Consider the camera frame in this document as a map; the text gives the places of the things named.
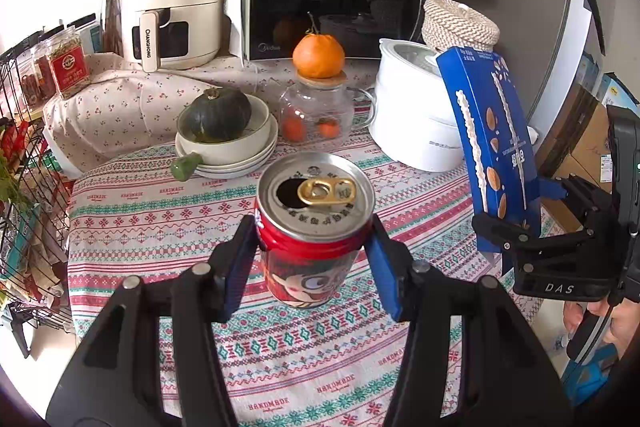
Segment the glass teapot with cork lid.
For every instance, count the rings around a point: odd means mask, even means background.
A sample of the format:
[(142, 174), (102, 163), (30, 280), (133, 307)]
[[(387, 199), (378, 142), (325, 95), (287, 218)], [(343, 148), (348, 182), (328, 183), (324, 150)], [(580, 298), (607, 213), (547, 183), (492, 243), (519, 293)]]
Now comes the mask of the glass teapot with cork lid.
[[(369, 102), (369, 114), (356, 122), (356, 98)], [(347, 86), (344, 72), (314, 79), (298, 75), (279, 100), (281, 138), (293, 145), (331, 148), (354, 130), (370, 126), (375, 118), (375, 96), (367, 90)]]

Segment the orange tangerine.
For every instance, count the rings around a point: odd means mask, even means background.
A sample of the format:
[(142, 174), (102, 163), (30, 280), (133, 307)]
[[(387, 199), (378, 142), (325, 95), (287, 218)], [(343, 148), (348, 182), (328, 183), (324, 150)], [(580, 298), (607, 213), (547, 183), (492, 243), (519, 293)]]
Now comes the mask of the orange tangerine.
[(345, 51), (332, 35), (322, 34), (311, 12), (307, 13), (310, 28), (297, 43), (292, 62), (299, 75), (310, 79), (337, 76), (345, 64)]

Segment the floral white cloth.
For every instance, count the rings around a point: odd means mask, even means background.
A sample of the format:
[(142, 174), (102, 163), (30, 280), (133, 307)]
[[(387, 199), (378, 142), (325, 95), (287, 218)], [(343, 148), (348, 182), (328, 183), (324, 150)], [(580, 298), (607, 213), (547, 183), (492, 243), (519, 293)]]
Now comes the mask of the floral white cloth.
[(143, 72), (113, 53), (86, 58), (87, 87), (44, 106), (43, 135), (70, 179), (119, 155), (175, 138), (181, 111), (209, 86), (228, 86), (267, 102), (273, 112), (297, 79), (289, 60), (248, 63), (220, 56), (188, 70)]

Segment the red cartoon drink can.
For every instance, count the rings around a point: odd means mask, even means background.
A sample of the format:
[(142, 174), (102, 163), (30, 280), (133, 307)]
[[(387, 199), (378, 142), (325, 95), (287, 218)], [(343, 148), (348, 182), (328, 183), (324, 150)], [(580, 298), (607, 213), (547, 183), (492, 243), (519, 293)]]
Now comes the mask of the red cartoon drink can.
[(327, 303), (371, 230), (375, 194), (366, 174), (337, 155), (299, 152), (257, 183), (262, 271), (274, 298), (298, 309)]

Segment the cardboard box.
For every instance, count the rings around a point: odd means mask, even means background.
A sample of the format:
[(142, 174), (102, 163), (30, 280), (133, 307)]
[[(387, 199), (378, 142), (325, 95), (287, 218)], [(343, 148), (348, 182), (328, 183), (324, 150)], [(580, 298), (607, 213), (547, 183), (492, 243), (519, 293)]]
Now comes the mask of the cardboard box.
[(538, 172), (547, 178), (576, 174), (611, 192), (613, 166), (606, 143), (609, 105), (639, 110), (639, 101), (612, 72), (602, 77), (596, 94), (581, 84), (571, 87), (536, 154)]

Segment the cream ceramic bowl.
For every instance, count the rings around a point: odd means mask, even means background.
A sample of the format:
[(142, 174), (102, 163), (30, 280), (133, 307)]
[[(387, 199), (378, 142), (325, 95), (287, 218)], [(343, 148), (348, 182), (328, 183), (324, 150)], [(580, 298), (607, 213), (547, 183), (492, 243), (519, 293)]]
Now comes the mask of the cream ceramic bowl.
[(184, 155), (172, 162), (171, 174), (186, 181), (200, 166), (250, 159), (267, 145), (270, 119), (261, 98), (235, 88), (206, 89), (178, 117), (176, 138)]

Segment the white electric cooking pot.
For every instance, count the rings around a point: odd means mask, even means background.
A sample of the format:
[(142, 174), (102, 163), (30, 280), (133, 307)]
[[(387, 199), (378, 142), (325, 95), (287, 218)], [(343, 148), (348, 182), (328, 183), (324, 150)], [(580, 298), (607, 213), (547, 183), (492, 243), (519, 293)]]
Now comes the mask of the white electric cooking pot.
[(437, 53), (424, 44), (382, 38), (374, 85), (372, 139), (386, 156), (427, 172), (458, 167), (464, 153)]

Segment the dark green pumpkin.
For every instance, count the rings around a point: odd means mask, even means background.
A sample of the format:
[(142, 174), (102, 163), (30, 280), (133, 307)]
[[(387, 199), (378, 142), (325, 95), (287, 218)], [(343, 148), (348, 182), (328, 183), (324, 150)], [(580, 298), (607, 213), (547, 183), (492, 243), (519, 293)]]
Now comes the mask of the dark green pumpkin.
[(183, 138), (196, 143), (220, 143), (238, 139), (252, 116), (247, 96), (235, 88), (206, 89), (179, 116)]

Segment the blue biscuit stick box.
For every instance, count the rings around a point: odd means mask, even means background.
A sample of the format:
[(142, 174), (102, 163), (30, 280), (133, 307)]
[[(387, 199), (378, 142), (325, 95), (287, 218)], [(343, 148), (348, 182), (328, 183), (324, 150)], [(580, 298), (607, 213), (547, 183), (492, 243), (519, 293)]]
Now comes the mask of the blue biscuit stick box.
[(436, 62), (459, 129), (474, 212), (538, 235), (534, 151), (506, 61), (495, 52), (454, 46)]

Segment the stacked white plates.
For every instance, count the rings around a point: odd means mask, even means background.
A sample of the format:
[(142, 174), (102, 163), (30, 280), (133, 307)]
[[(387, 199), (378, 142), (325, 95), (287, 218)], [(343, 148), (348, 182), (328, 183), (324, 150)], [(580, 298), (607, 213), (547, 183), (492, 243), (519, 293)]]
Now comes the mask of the stacked white plates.
[(278, 126), (276, 118), (268, 117), (257, 131), (250, 131), (230, 142), (195, 143), (176, 134), (177, 157), (170, 164), (170, 173), (179, 181), (190, 179), (194, 173), (231, 174), (257, 166), (276, 146)]

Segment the red label spice jar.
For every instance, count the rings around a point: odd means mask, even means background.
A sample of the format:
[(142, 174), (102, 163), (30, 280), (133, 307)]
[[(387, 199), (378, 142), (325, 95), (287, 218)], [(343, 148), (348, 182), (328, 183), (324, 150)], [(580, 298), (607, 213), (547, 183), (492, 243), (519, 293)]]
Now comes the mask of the red label spice jar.
[(90, 83), (80, 35), (74, 28), (65, 28), (48, 39), (46, 45), (56, 89), (63, 100), (68, 100)]

